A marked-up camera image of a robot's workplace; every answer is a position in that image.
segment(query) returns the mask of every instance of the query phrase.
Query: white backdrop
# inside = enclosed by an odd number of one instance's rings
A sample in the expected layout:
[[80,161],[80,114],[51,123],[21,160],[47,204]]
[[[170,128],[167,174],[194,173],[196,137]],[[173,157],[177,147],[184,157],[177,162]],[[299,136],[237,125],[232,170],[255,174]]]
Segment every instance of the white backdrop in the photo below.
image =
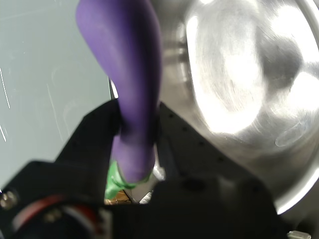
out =
[[0,187],[53,160],[81,118],[110,99],[75,22],[78,0],[0,0]]

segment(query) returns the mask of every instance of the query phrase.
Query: purple rubber toy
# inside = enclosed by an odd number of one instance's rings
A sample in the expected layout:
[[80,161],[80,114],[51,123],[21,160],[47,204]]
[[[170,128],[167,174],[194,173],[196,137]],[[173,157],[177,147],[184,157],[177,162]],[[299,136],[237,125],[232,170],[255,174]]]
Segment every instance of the purple rubber toy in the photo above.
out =
[[147,177],[161,79],[160,27],[149,0],[80,0],[79,29],[113,80],[123,118],[112,157],[128,183]]

